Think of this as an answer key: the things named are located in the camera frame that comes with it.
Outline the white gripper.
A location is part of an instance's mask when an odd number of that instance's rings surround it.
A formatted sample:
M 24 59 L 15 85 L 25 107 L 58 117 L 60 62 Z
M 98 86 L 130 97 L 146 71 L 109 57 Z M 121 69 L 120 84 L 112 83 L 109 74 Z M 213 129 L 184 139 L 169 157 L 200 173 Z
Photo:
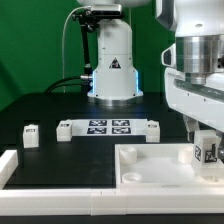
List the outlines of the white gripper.
M 186 82 L 185 75 L 173 68 L 167 68 L 164 77 L 167 103 L 184 114 L 187 140 L 194 142 L 198 121 L 218 130 L 218 157 L 224 160 L 224 73 L 209 75 L 204 86 Z

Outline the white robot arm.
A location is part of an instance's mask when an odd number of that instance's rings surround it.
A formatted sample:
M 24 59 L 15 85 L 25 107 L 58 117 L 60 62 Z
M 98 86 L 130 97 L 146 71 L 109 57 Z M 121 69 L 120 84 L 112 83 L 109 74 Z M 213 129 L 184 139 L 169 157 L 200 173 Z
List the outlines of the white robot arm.
M 123 10 L 150 1 L 77 0 L 82 32 L 97 33 L 96 67 L 84 51 L 90 101 L 114 106 L 143 98 Z M 224 0 L 156 0 L 156 20 L 175 33 L 162 53 L 168 106 L 184 115 L 197 161 L 217 162 L 224 150 Z

